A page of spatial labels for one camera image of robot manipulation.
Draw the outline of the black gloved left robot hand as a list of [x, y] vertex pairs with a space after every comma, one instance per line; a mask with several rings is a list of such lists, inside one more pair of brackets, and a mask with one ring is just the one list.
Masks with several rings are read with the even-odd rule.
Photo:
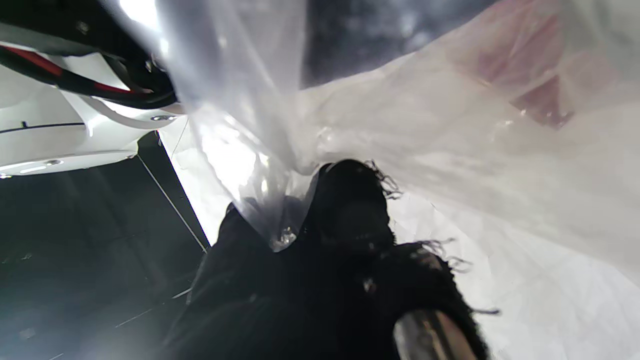
[[434, 360], [489, 348], [446, 260], [398, 244], [383, 175], [325, 164], [298, 239], [274, 252], [230, 203], [155, 360], [398, 360], [394, 328], [420, 312]]

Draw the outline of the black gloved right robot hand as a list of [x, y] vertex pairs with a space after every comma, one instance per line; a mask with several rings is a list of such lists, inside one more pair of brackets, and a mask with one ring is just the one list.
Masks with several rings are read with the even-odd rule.
[[491, 0], [309, 0], [302, 87], [380, 68], [492, 5]]

